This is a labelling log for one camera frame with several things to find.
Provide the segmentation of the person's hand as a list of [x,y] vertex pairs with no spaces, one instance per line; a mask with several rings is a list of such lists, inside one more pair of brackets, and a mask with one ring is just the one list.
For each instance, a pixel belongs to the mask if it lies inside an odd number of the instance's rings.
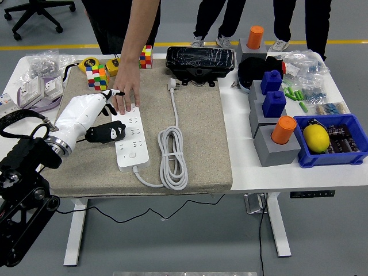
[[140,68],[138,61],[125,61],[121,58],[113,88],[124,92],[123,96],[115,96],[112,100],[116,112],[125,114],[131,111],[131,93],[135,105],[140,105]]

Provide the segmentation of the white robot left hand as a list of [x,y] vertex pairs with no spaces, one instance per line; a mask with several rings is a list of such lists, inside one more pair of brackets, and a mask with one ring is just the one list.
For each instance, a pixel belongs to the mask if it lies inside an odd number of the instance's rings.
[[108,143],[125,137],[125,125],[113,121],[93,127],[96,118],[103,113],[116,115],[111,98],[124,95],[122,91],[109,89],[96,94],[80,95],[72,98],[55,123],[57,131],[49,134],[48,143],[54,143],[66,152],[71,152],[77,138],[84,136],[90,143]]

